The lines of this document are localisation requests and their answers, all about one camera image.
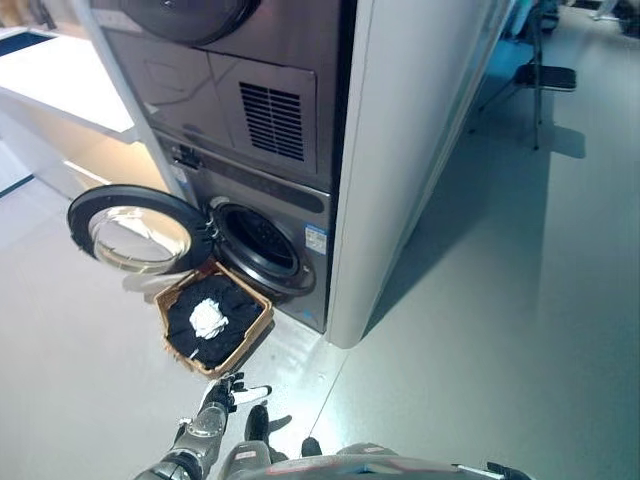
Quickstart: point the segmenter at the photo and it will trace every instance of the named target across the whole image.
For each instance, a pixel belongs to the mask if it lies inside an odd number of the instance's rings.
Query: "stacked washer dryer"
[[[176,273],[213,254],[326,327],[355,0],[90,0],[176,197],[107,186],[72,236],[119,268]]]

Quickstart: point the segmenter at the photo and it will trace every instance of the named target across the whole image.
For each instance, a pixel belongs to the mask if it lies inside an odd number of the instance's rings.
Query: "white countertop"
[[[0,29],[0,38],[22,31],[26,29]],[[138,139],[133,120],[89,40],[61,35],[0,57],[3,93],[126,143]]]

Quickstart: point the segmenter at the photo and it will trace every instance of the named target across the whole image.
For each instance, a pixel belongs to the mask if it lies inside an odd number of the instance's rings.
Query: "vent grille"
[[[300,96],[240,82],[251,144],[304,161]]]

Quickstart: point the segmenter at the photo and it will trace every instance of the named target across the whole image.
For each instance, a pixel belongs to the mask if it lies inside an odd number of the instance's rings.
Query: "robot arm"
[[[236,406],[266,397],[271,387],[244,389],[243,374],[214,381],[204,394],[194,419],[181,420],[173,446],[165,457],[135,480],[204,480],[218,460],[229,413]]]

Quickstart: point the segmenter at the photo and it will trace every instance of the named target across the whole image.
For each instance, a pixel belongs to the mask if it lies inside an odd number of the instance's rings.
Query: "wicker basket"
[[[189,285],[199,282],[210,275],[225,275],[229,277],[236,284],[242,287],[242,289],[244,289],[256,301],[256,303],[258,305],[261,305],[263,308],[260,316],[245,332],[244,340],[242,341],[242,343],[238,345],[238,348],[236,348],[223,363],[215,368],[207,368],[199,360],[185,357],[180,352],[178,352],[167,339],[169,334],[168,313],[171,306],[178,301],[178,297],[180,296],[182,290],[184,290]],[[164,324],[164,340],[165,348],[167,349],[167,351],[172,353],[176,359],[184,363],[190,370],[197,370],[212,379],[221,377],[225,373],[232,371],[242,360],[244,360],[245,356],[254,345],[254,343],[256,343],[258,339],[260,339],[261,335],[265,332],[267,327],[271,326],[273,322],[273,304],[271,303],[271,301],[256,292],[253,288],[251,288],[225,267],[213,261],[208,262],[200,270],[194,270],[175,285],[172,285],[166,290],[160,292],[156,296],[155,301],[156,305],[160,309],[160,315],[162,316],[162,322]]]

